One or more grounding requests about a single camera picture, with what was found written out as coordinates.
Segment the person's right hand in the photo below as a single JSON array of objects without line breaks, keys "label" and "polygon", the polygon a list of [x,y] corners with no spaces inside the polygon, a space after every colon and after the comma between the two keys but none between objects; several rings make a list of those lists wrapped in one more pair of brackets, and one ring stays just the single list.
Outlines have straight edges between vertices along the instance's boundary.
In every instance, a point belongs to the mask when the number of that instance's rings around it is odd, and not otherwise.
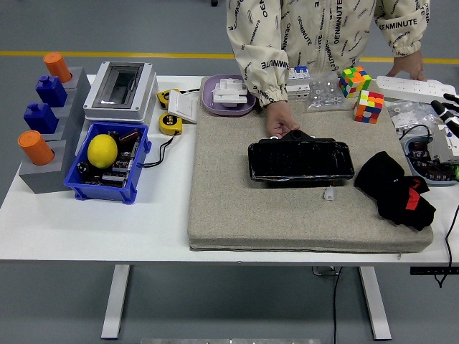
[{"label": "person's right hand", "polygon": [[292,130],[298,130],[290,106],[286,101],[273,102],[266,107],[266,131],[269,137],[282,138]]}]

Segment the person's left hand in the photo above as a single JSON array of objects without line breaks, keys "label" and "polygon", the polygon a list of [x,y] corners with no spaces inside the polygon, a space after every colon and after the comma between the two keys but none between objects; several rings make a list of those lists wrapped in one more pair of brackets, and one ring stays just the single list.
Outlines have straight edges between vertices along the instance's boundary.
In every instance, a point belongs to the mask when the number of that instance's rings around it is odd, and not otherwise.
[{"label": "person's left hand", "polygon": [[402,57],[394,57],[388,77],[396,77],[399,73],[406,72],[411,80],[427,81],[424,76],[424,61],[420,50]]}]

